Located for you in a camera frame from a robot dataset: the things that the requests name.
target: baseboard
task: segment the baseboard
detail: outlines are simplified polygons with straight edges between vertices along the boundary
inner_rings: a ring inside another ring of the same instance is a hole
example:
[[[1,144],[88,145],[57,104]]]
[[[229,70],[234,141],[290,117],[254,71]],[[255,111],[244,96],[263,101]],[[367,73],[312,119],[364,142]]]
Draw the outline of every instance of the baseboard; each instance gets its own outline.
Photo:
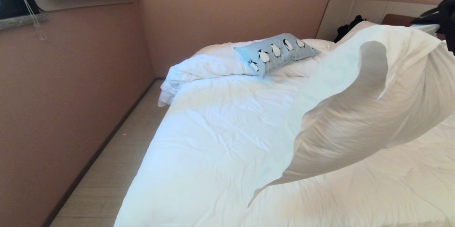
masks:
[[[91,165],[96,161],[96,159],[99,157],[101,152],[104,150],[104,148],[109,144],[109,141],[114,137],[114,135],[117,133],[117,131],[120,129],[120,127],[125,123],[127,118],[131,115],[131,113],[134,111],[134,109],[138,106],[138,104],[141,102],[143,97],[147,94],[147,92],[150,90],[151,86],[155,83],[156,80],[163,80],[164,78],[155,78],[149,86],[145,89],[145,91],[139,96],[138,100],[133,104],[133,106],[128,110],[128,112],[123,116],[123,118],[120,120],[120,122],[115,126],[114,130],[109,134],[109,136],[104,140],[104,142],[101,144],[99,149],[95,152],[95,154],[91,157],[89,162],[85,165],[85,167],[82,169],[82,171],[78,174],[76,179],[71,183],[70,187],[66,192],[63,194],[62,198],[58,201],[57,205],[54,207],[54,209],[50,212],[49,216],[46,218],[44,221],[43,225],[41,227],[49,227],[50,224],[52,224],[52,221],[54,221],[55,217],[57,217],[58,213],[66,203],[66,201],[70,198],[71,194],[73,191],[76,189],[76,187],[79,185],[81,180],[84,178],[85,174],[88,172],[90,169]]]

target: penguin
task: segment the penguin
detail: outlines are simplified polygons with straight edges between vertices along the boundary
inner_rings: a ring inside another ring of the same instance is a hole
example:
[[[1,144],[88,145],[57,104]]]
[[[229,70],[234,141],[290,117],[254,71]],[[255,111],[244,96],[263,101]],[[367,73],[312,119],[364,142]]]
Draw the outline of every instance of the penguin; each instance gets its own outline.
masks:
[[[305,43],[303,41],[301,41],[300,39],[297,39],[297,45],[302,48],[302,47],[305,47]]]
[[[270,44],[270,46],[272,47],[272,51],[275,57],[281,57],[281,50],[276,45]]]
[[[284,43],[284,46],[285,46],[289,51],[294,50],[294,48],[292,47],[292,44],[291,44],[287,39],[283,39],[283,43]]]
[[[248,61],[249,65],[255,69],[255,71],[259,71],[259,67],[257,66],[257,63],[253,62],[252,60]]]
[[[268,52],[264,52],[263,50],[257,51],[259,55],[259,59],[262,60],[263,63],[268,63],[270,61],[270,57],[268,56]]]

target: window sill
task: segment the window sill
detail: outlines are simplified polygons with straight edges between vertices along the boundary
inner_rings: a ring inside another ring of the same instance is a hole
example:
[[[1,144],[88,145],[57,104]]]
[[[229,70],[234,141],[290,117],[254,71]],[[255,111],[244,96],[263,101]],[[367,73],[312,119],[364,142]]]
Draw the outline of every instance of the window sill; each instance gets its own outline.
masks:
[[[47,14],[38,14],[36,15],[36,18],[38,19],[38,21],[47,21],[49,19],[49,16]],[[31,18],[31,16],[19,16],[3,19],[0,20],[0,31],[32,23],[33,19]]]

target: bed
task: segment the bed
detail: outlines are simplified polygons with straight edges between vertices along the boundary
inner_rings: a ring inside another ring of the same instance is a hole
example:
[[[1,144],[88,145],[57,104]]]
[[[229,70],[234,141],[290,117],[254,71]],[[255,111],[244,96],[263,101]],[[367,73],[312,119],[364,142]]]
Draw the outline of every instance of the bed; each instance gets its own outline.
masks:
[[[267,137],[333,46],[306,42],[322,53],[265,79],[226,62],[242,43],[207,47],[171,68],[160,98],[169,110],[115,227],[453,226],[455,113],[411,143],[270,186],[247,207],[270,151],[293,147]]]

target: window blind cord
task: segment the window blind cord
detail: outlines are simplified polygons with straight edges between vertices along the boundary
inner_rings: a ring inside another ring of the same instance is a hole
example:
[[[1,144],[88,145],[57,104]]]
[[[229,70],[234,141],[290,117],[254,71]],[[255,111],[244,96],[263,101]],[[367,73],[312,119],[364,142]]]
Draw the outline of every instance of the window blind cord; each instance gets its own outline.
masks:
[[[27,0],[24,0],[24,3],[25,3],[25,5],[26,5],[26,7],[27,7],[27,10],[28,10],[29,14],[30,14],[30,17],[31,17],[32,20],[33,20],[33,27],[34,27],[34,30],[36,31],[36,34],[38,34],[40,40],[46,40],[46,39],[47,39],[47,35],[46,35],[46,33],[44,32],[44,30],[39,29],[40,24],[39,24],[38,18],[37,18],[36,15],[33,13],[33,10],[32,10],[32,8],[30,7],[28,1],[27,1]]]

